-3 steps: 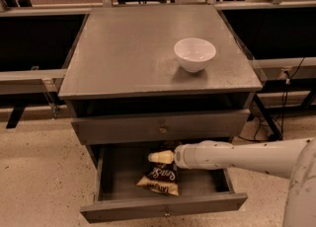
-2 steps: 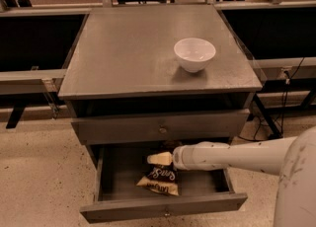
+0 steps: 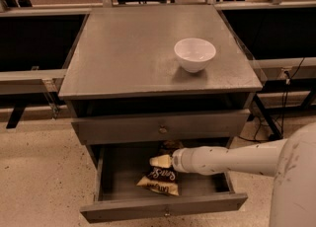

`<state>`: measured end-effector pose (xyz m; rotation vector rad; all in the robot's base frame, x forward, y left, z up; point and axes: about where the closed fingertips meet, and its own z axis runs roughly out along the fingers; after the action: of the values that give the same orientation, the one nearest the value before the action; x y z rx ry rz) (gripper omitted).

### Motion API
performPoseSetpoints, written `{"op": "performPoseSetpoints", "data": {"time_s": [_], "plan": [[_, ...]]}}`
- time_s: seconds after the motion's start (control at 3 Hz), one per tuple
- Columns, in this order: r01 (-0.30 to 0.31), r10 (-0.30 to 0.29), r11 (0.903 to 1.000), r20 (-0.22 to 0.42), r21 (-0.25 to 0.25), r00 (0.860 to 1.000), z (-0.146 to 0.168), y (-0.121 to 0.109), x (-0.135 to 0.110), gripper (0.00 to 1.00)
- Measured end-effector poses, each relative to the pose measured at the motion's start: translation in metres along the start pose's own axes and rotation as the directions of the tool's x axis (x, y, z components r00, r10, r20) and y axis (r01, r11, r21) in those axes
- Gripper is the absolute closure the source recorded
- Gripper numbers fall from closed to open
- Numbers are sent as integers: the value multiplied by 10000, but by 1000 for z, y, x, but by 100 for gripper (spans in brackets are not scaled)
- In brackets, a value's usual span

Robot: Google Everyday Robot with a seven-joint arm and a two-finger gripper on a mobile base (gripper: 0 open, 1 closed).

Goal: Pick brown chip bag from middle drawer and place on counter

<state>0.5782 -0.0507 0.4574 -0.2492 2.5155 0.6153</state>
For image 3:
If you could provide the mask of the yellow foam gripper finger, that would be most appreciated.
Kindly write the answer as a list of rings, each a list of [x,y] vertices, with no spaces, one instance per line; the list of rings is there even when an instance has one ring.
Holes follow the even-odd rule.
[[[172,157],[168,154],[153,157],[149,160],[153,167],[170,168],[172,166]]]

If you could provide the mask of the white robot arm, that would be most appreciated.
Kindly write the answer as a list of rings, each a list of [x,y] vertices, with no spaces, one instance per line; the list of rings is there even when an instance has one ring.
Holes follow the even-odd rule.
[[[234,149],[182,148],[150,164],[204,176],[233,171],[272,177],[269,226],[316,227],[316,123],[282,140]]]

